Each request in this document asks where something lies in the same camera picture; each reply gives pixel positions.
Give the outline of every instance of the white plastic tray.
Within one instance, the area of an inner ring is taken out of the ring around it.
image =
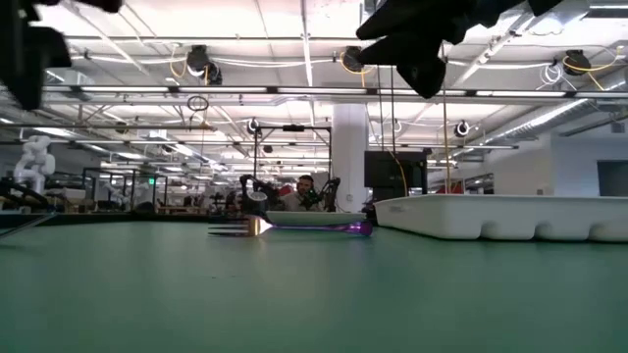
[[[330,213],[330,212],[280,212],[268,211],[268,219],[275,226],[290,227],[322,227],[346,225],[365,219],[361,213]]]
[[[424,195],[375,204],[378,223],[442,239],[628,241],[628,198]]]

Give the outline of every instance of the black monitor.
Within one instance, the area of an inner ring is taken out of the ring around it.
[[[421,187],[427,193],[427,155],[423,152],[364,152],[364,187],[373,188],[373,198],[403,197],[409,188]]]

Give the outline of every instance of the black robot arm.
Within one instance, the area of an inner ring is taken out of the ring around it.
[[[249,181],[253,182],[253,192],[256,195],[263,193],[265,197],[263,199],[255,197],[251,198],[248,194],[246,186]],[[279,197],[279,190],[272,184],[259,180],[255,176],[245,175],[239,178],[239,183],[242,190],[242,212],[250,215],[260,215],[265,209],[279,210],[282,206],[282,201]]]
[[[339,185],[339,177],[327,180],[320,192],[317,193],[315,190],[312,189],[305,195],[305,197],[303,198],[302,206],[304,206],[305,209],[309,209],[313,205],[322,202],[323,210],[327,212],[335,212],[336,193],[338,192]]]

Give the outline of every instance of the green table surface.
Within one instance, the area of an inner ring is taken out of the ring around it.
[[[0,352],[628,351],[628,247],[207,225],[0,241]]]

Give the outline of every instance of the man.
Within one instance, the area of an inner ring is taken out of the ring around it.
[[[304,205],[305,195],[314,188],[314,179],[312,176],[301,176],[296,185],[296,191],[281,198],[284,204],[284,211],[289,212],[322,212],[321,204],[316,203],[310,207]]]

